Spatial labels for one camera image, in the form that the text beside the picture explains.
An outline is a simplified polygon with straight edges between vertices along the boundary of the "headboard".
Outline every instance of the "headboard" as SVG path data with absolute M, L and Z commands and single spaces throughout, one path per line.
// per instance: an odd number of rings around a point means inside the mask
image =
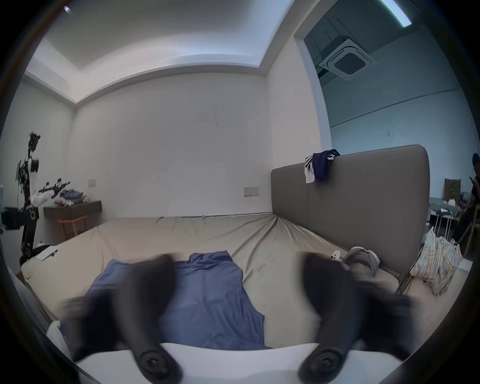
M 429 191 L 419 145 L 337 156 L 325 182 L 306 184 L 303 163 L 272 170 L 275 214 L 344 249 L 371 249 L 400 281 L 419 252 Z

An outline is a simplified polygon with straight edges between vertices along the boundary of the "striped fabric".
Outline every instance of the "striped fabric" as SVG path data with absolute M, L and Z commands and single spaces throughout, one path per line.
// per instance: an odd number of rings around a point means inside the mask
M 453 272 L 462 261 L 460 247 L 444 237 L 436 237 L 433 228 L 425 235 L 425 243 L 410 274 L 422 279 L 437 296 L 448 289 Z

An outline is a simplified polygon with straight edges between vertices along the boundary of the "bed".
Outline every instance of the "bed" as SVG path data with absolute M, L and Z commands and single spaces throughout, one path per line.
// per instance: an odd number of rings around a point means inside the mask
M 303 164 L 274 169 L 272 213 L 108 221 L 60 244 L 54 257 L 27 261 L 22 273 L 52 320 L 61 320 L 64 302 L 86 293 L 111 259 L 172 252 L 187 260 L 226 250 L 265 315 L 265 345 L 311 343 L 319 322 L 300 286 L 298 252 L 371 249 L 380 258 L 375 280 L 395 293 L 417 258 L 429 207 L 428 157 L 418 145 L 339 156 L 329 173 L 327 182 L 306 184 Z

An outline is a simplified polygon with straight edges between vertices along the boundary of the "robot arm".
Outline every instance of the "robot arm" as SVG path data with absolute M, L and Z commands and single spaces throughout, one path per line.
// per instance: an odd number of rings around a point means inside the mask
M 37 191 L 37 172 L 39 161 L 31 157 L 31 153 L 35 151 L 40 136 L 31 132 L 30 141 L 28 142 L 28 155 L 27 159 L 23 162 L 19 162 L 17 166 L 17 173 L 15 181 L 18 181 L 19 186 L 22 187 L 24 194 L 24 205 L 22 208 L 18 207 L 5 207 L 1 213 L 2 223 L 5 225 L 5 229 L 23 229 L 22 236 L 22 257 L 20 258 L 20 265 L 26 260 L 35 256 L 33 249 L 33 242 L 35 238 L 36 222 L 38 220 L 38 207 L 48 199 L 53 199 L 59 192 L 65 188 L 68 183 L 61 183 L 61 179 L 57 180 L 53 186 L 49 186 L 48 183 L 44 188 Z

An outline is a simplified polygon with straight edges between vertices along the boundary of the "recessed ceiling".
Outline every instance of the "recessed ceiling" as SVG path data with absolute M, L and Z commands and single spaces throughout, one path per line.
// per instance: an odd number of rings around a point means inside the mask
M 123 79 L 194 65 L 258 68 L 293 0 L 81 0 L 26 75 L 73 103 Z

